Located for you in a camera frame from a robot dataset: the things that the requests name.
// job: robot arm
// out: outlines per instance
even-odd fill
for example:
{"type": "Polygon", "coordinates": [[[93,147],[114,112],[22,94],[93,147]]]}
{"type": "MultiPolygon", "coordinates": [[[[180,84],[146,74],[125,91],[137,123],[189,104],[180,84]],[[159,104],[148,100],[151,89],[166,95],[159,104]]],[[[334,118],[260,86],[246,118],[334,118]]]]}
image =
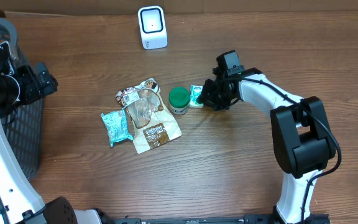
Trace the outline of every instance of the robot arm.
{"type": "MultiPolygon", "coordinates": [[[[275,84],[270,82],[264,74],[250,75],[247,78],[254,80],[262,80],[265,83],[269,83],[297,103],[299,103],[303,99],[300,96],[292,95],[291,93],[276,86],[275,84]]],[[[252,105],[256,106],[267,117],[270,117],[270,112],[278,107],[292,105],[292,103],[284,100],[271,88],[255,82],[241,81],[239,84],[239,94],[242,101],[251,103],[252,105]]],[[[287,174],[284,172],[282,193],[280,200],[277,202],[276,205],[277,214],[280,216],[281,220],[284,223],[301,222],[300,208],[302,207],[303,196],[306,191],[308,180],[310,180],[312,176],[318,175],[320,173],[322,173],[321,170],[312,170],[311,172],[308,172],[304,174],[301,178],[297,179],[292,174],[287,174]]],[[[313,186],[309,189],[309,194],[305,207],[305,218],[308,218],[310,216],[310,200],[313,194],[316,181],[317,180],[313,182],[313,186]]]]}
{"type": "Polygon", "coordinates": [[[329,130],[322,102],[315,96],[303,99],[292,95],[270,82],[256,68],[246,70],[235,51],[222,54],[216,60],[218,67],[213,69],[216,79],[205,81],[198,102],[218,111],[228,110],[239,100],[246,101],[271,119],[274,153],[284,171],[282,194],[271,222],[299,223],[302,213],[305,220],[314,220],[309,204],[316,180],[310,188],[308,181],[321,174],[335,155],[328,134],[305,113],[307,108],[329,130]],[[310,126],[310,131],[299,135],[296,129],[300,126],[310,126]],[[308,196],[303,208],[306,191],[308,196]]]}
{"type": "Polygon", "coordinates": [[[41,196],[32,188],[24,176],[12,149],[5,137],[0,119],[0,198],[3,211],[0,223],[4,223],[2,213],[6,213],[11,223],[23,220],[27,211],[36,213],[44,208],[41,196]]]}
{"type": "Polygon", "coordinates": [[[0,224],[102,224],[95,210],[74,210],[59,197],[47,204],[26,179],[1,124],[20,105],[31,104],[57,91],[57,81],[43,63],[16,67],[15,47],[0,44],[0,224]]]}

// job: small jar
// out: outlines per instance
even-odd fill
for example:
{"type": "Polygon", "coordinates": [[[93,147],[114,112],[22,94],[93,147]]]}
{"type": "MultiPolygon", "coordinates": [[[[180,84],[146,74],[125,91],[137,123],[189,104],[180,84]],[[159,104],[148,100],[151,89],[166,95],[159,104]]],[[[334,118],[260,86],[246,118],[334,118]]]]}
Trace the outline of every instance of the small jar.
{"type": "Polygon", "coordinates": [[[169,105],[172,113],[185,114],[189,110],[190,94],[183,87],[175,87],[169,93],[169,105]]]}

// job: snack wrapper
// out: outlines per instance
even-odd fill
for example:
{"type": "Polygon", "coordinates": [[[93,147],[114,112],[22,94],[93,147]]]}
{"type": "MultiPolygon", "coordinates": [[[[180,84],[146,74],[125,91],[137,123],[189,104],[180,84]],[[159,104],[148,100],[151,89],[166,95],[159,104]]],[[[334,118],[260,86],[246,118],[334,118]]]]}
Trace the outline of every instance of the snack wrapper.
{"type": "Polygon", "coordinates": [[[204,104],[197,103],[197,98],[201,95],[203,86],[190,85],[190,108],[202,108],[204,104]]]}
{"type": "Polygon", "coordinates": [[[171,112],[162,102],[160,88],[153,78],[116,94],[134,124],[137,153],[159,147],[181,136],[171,112]]]}
{"type": "Polygon", "coordinates": [[[127,117],[124,108],[106,115],[101,114],[101,117],[107,128],[111,147],[113,147],[115,142],[120,142],[125,139],[134,139],[128,132],[127,117]]]}

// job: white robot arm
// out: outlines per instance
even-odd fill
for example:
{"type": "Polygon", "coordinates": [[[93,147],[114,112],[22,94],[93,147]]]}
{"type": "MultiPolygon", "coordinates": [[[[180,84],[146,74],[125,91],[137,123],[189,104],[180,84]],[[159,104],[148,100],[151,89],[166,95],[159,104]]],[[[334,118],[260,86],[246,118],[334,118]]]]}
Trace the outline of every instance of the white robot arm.
{"type": "MultiPolygon", "coordinates": [[[[50,215],[46,212],[42,197],[34,190],[24,176],[19,163],[4,134],[0,118],[0,224],[44,224],[50,215]]],[[[98,213],[95,210],[74,210],[79,224],[101,224],[98,213]]]]}
{"type": "MultiPolygon", "coordinates": [[[[270,82],[264,74],[250,75],[247,78],[258,81],[262,80],[264,83],[269,83],[297,103],[299,103],[303,99],[300,96],[292,95],[291,93],[276,86],[275,84],[270,82]]],[[[284,100],[271,88],[255,82],[241,81],[239,84],[239,93],[243,101],[256,106],[268,118],[270,117],[270,112],[273,109],[276,109],[280,106],[292,105],[292,103],[288,102],[287,100],[284,100]]],[[[277,202],[276,209],[281,219],[285,223],[301,222],[301,207],[308,180],[320,173],[322,173],[321,170],[312,170],[311,172],[304,174],[303,177],[297,179],[292,174],[287,174],[284,172],[281,197],[280,200],[277,202]]],[[[305,207],[305,218],[308,218],[310,216],[309,205],[316,181],[317,180],[313,182],[313,186],[309,189],[309,194],[305,207]]]]}

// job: black mesh basket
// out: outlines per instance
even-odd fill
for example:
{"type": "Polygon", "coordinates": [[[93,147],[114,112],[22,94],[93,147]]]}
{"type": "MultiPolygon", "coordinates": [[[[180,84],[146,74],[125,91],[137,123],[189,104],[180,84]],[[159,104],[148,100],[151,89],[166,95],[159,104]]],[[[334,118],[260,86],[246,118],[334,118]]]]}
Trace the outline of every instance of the black mesh basket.
{"type": "MultiPolygon", "coordinates": [[[[17,48],[18,61],[15,63],[16,67],[30,65],[17,46],[15,27],[9,21],[0,18],[0,43],[6,40],[17,48]]],[[[24,175],[28,179],[34,177],[39,169],[43,110],[44,99],[31,105],[20,106],[17,110],[16,120],[12,124],[4,126],[7,140],[24,175]]],[[[2,124],[10,121],[11,116],[9,115],[7,118],[2,119],[2,124]]]]}

